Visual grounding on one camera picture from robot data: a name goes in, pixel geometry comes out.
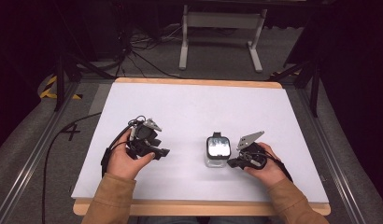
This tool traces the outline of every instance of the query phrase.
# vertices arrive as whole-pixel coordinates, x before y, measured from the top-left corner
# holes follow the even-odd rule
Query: black curtain
[[[61,50],[95,59],[79,14],[74,0],[0,1],[0,146],[39,104]]]
[[[383,199],[383,1],[338,2],[338,11],[319,21],[325,24],[316,40],[321,79],[349,143]]]

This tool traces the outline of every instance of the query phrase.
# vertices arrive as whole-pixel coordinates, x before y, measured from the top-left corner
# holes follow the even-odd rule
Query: small device
[[[207,167],[225,167],[231,154],[230,140],[227,137],[221,136],[220,133],[213,133],[206,139]]]
[[[292,181],[290,173],[285,168],[285,164],[282,161],[277,160],[273,155],[264,150],[263,147],[255,143],[255,141],[263,134],[264,132],[259,132],[241,137],[237,148],[239,151],[238,157],[227,160],[227,164],[232,168],[240,167],[243,170],[246,166],[261,170],[267,164],[267,160],[272,160],[278,165],[285,176]]]
[[[131,129],[131,134],[128,141],[118,143],[115,146],[120,137],[129,129]],[[127,154],[134,160],[137,160],[138,156],[143,157],[150,152],[154,152],[154,160],[157,161],[161,157],[166,157],[170,150],[166,148],[157,148],[161,141],[156,139],[158,134],[155,130],[159,132],[162,131],[162,129],[152,119],[145,119],[145,117],[139,116],[136,119],[130,120],[128,122],[128,126],[122,130],[122,132],[113,140],[112,144],[106,148],[104,157],[101,160],[102,176],[104,176],[106,172],[112,150],[120,144],[127,145],[129,148]]]

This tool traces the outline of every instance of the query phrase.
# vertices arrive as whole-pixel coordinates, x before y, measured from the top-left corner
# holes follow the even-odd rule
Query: metal frame
[[[182,47],[180,50],[179,69],[185,70],[188,59],[188,28],[189,27],[219,27],[237,29],[255,29],[255,36],[252,41],[248,41],[248,49],[253,66],[257,73],[262,72],[262,64],[259,60],[256,46],[262,32],[267,9],[263,9],[260,14],[238,14],[238,13],[207,13],[189,12],[188,6],[183,8],[182,22]]]
[[[314,126],[314,130],[318,134],[319,141],[323,147],[322,153],[324,159],[328,164],[334,183],[337,186],[337,190],[343,200],[344,206],[347,209],[348,216],[354,224],[366,223],[366,221],[363,218],[361,209],[359,208],[357,202],[355,201],[355,197],[351,192],[347,177],[341,169],[340,164],[338,163],[333,153],[332,147],[329,144],[328,138],[326,137],[326,134],[322,129],[319,119],[314,117],[314,115],[309,109],[309,99],[306,92],[304,90],[297,90],[297,93],[302,99],[303,107],[308,114],[308,118],[311,124]]]
[[[13,187],[11,188],[7,197],[0,206],[0,223],[7,222],[7,219],[11,215],[11,212],[13,211],[18,200],[22,196],[22,193],[28,185],[32,175],[34,174],[35,169],[40,162],[40,159],[47,152],[50,141],[54,135],[54,130],[57,127],[57,124],[59,123],[59,120],[67,104],[72,99],[77,88],[78,84],[76,82],[71,82],[69,84],[62,105],[58,108],[57,112],[54,112],[52,114],[46,129],[43,131],[42,135],[37,141],[34,150],[28,158],[28,161],[21,169],[16,181],[13,184]]]

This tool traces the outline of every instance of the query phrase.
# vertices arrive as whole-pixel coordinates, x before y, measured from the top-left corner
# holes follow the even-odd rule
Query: dark background
[[[0,1],[0,146],[39,104],[37,87],[52,74],[62,50],[86,61],[119,53],[117,19],[108,3],[53,3]],[[383,1],[338,0],[336,6],[330,17],[305,8],[275,8],[265,25],[307,24],[293,56],[302,61],[322,53],[321,80],[335,114],[383,198]],[[166,24],[179,22],[182,12],[182,6],[129,7],[135,15],[128,29],[139,27],[153,37]]]

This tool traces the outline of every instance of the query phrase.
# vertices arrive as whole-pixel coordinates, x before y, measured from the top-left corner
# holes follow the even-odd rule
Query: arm
[[[279,160],[268,145],[265,143],[259,143],[259,145]],[[273,161],[268,160],[262,170],[255,170],[250,167],[246,167],[244,170],[264,183],[274,209],[286,223],[329,223],[323,215],[315,212],[310,207],[306,196],[290,182]]]
[[[116,143],[125,143],[131,131],[127,131]],[[107,171],[102,178],[92,203],[82,223],[127,223],[133,200],[135,177],[154,158],[150,153],[133,160],[126,152],[125,144],[113,149]]]

